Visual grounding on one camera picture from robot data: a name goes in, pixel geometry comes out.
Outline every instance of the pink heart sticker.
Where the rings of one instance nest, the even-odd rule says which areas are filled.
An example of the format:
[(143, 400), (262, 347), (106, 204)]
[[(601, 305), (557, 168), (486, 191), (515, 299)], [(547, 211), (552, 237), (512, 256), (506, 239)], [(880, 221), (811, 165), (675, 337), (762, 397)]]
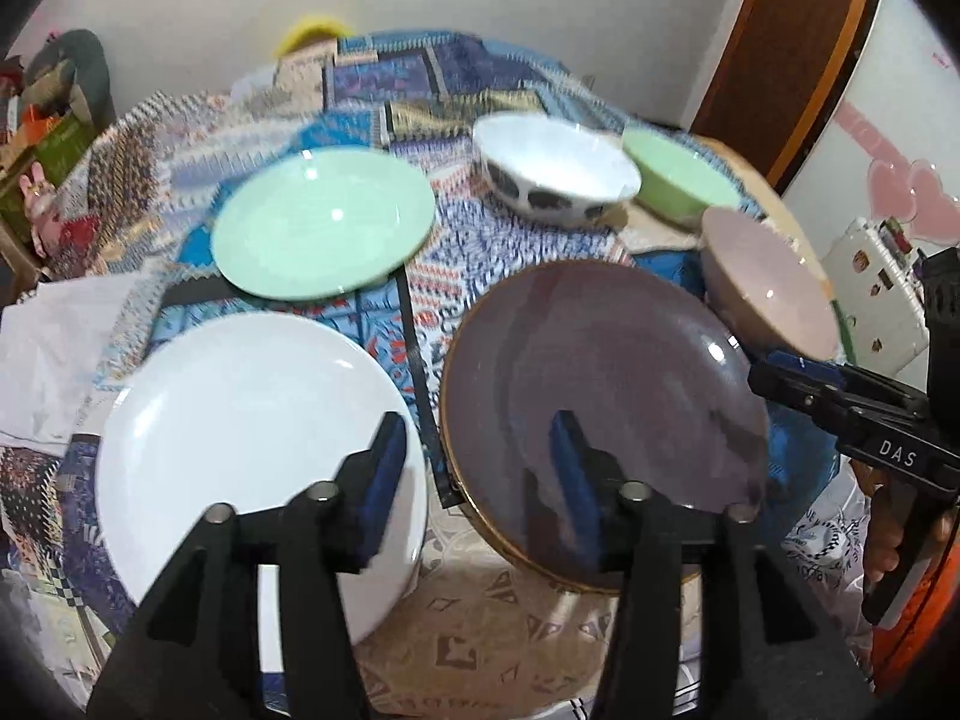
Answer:
[(910, 166), (909, 184), (917, 202), (917, 215), (910, 234), (933, 244), (956, 245), (960, 242), (960, 203), (944, 192), (937, 170), (926, 160)]
[(896, 217), (909, 221), (917, 213), (917, 201), (910, 191), (906, 176), (889, 162), (874, 160), (867, 170), (872, 218)]

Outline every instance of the door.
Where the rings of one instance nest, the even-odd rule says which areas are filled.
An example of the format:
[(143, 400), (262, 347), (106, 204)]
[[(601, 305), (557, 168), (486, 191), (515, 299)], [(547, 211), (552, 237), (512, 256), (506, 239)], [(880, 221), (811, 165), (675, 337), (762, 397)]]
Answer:
[(691, 130), (739, 151), (782, 189), (853, 72), (876, 7), (744, 0)]

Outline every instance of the pink bowl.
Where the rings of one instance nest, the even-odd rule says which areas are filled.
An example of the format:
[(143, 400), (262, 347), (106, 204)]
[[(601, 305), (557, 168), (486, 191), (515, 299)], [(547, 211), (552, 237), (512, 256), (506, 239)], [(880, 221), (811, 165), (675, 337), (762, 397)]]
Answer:
[(738, 211), (704, 212), (707, 302), (751, 351), (830, 360), (840, 343), (820, 282), (775, 232)]

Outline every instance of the white bowl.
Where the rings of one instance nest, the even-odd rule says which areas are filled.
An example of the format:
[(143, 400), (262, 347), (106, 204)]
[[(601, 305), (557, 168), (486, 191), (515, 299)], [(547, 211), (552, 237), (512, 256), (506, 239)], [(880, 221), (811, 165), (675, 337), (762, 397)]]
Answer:
[(473, 142), (497, 197), (518, 214), (551, 224), (594, 224), (640, 191), (640, 171), (599, 133), (545, 114), (477, 119)]

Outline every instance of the blue gripper pad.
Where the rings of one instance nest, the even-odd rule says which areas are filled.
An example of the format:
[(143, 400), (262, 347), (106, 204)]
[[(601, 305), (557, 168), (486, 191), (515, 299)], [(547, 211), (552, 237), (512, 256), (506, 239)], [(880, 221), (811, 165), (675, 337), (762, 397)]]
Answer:
[(550, 457), (573, 520), (577, 554), (584, 566), (598, 570), (601, 562), (600, 523), (603, 514), (584, 472), (589, 445), (570, 412), (557, 412), (550, 424)]
[(383, 415), (370, 452), (376, 470), (356, 511), (357, 524), (363, 533), (358, 557), (364, 565), (380, 550), (400, 475), (407, 460), (407, 425), (398, 413), (387, 412)]
[(843, 373), (832, 362), (817, 362), (782, 351), (771, 352), (767, 356), (767, 362), (784, 370), (808, 376), (821, 384), (831, 384), (837, 389), (847, 388), (847, 380)]

